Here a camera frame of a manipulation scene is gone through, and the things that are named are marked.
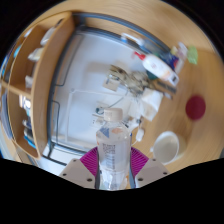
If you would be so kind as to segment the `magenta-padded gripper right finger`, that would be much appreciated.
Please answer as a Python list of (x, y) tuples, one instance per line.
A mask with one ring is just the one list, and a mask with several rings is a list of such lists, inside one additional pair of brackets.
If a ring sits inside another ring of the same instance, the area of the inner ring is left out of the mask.
[(132, 189), (140, 188), (169, 174), (165, 166), (155, 158), (148, 158), (136, 148), (131, 148), (129, 183)]

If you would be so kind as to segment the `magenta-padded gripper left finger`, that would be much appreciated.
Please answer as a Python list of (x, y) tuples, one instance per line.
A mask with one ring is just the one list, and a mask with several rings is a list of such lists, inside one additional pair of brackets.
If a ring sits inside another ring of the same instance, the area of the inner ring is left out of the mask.
[(100, 187), (100, 169), (97, 148), (91, 149), (80, 159), (72, 159), (60, 173), (60, 177), (89, 189)]

